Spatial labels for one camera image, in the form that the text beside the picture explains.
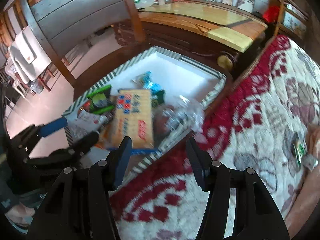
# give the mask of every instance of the bed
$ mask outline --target bed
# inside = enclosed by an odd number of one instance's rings
[[[254,168],[285,219],[305,171],[291,153],[294,133],[319,124],[319,66],[292,40],[279,35],[234,83],[203,132],[201,149],[227,167]],[[232,235],[231,190],[225,237]],[[164,155],[110,198],[122,239],[195,239],[209,193],[201,191],[184,147]]]

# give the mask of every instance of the silver screw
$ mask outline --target silver screw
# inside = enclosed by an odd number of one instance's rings
[[[212,161],[211,164],[212,164],[213,166],[215,166],[215,167],[221,166],[221,162],[219,162],[219,161]]]
[[[64,170],[63,170],[63,172],[65,173],[65,174],[68,174],[68,173],[70,173],[72,171],[72,168],[70,168],[70,167],[66,167]]]
[[[75,150],[74,150],[74,149],[69,149],[69,150],[68,150],[68,153],[69,153],[70,155],[73,155],[73,154],[75,154]]]
[[[253,168],[247,168],[247,173],[249,173],[249,174],[254,174],[255,171],[254,171]]]
[[[106,164],[107,164],[107,161],[106,161],[106,160],[101,160],[101,161],[98,162],[98,165],[99,165],[100,167],[106,166]]]

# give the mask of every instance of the tiled floor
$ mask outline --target tiled floor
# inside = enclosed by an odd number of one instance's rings
[[[120,48],[111,28],[107,29],[103,35],[93,37],[91,43],[93,47],[90,49],[85,42],[78,44],[66,56],[70,62],[68,68],[72,70],[75,78],[93,63]],[[44,89],[40,95],[32,96],[29,93],[26,99],[19,98],[6,122],[11,138],[33,123],[46,124],[59,118],[73,102],[73,87],[60,72],[49,80],[48,85],[52,88],[50,92]],[[59,130],[47,138],[42,138],[30,156],[48,156],[52,151],[67,145],[64,130]]]

